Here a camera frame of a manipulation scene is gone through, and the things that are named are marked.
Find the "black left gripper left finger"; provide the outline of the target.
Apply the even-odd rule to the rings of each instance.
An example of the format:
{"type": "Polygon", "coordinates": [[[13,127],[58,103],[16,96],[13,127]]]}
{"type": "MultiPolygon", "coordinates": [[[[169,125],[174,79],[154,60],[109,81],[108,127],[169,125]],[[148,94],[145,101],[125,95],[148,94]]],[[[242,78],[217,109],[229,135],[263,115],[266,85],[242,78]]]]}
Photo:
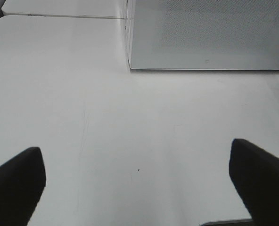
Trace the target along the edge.
{"type": "Polygon", "coordinates": [[[0,226],[29,223],[46,186],[39,147],[30,147],[0,165],[0,226]]]}

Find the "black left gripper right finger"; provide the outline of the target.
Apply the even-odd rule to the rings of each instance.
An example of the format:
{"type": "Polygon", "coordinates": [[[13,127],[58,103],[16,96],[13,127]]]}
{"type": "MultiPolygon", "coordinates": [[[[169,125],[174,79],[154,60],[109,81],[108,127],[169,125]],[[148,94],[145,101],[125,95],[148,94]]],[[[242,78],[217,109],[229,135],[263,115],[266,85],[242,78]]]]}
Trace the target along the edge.
{"type": "Polygon", "coordinates": [[[279,226],[279,158],[236,138],[229,160],[230,179],[257,226],[279,226]]]}

